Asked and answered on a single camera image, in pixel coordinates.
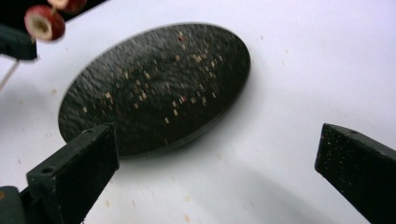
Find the black rubber pad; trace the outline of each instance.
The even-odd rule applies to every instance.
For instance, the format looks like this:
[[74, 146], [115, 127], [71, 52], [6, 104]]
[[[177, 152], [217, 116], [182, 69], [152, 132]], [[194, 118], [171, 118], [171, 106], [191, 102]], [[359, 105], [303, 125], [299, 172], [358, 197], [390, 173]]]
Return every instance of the black rubber pad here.
[[179, 24], [133, 36], [93, 60], [59, 112], [66, 142], [116, 123], [121, 156], [157, 154], [208, 131], [248, 78], [250, 56], [233, 33]]

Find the white surface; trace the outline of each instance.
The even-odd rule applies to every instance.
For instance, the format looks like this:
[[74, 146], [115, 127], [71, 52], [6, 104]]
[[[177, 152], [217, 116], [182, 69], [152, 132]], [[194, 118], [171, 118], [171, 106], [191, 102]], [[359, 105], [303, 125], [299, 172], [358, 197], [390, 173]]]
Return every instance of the white surface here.
[[[64, 145], [57, 113], [78, 72], [130, 36], [175, 22], [225, 27], [251, 73], [230, 113], [167, 155], [121, 161], [85, 223], [367, 223], [314, 169], [322, 124], [396, 148], [393, 0], [112, 0], [38, 43], [0, 92], [0, 186]], [[12, 65], [0, 56], [0, 76]]]

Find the black disc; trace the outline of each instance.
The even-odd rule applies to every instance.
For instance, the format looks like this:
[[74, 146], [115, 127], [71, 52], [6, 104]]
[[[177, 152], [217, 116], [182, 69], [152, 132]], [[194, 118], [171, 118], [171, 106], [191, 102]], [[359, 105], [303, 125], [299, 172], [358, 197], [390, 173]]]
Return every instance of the black disc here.
[[115, 122], [121, 156], [179, 147], [232, 105], [249, 67], [243, 41], [214, 25], [171, 25], [133, 36], [78, 74], [61, 104], [61, 135], [68, 142]]

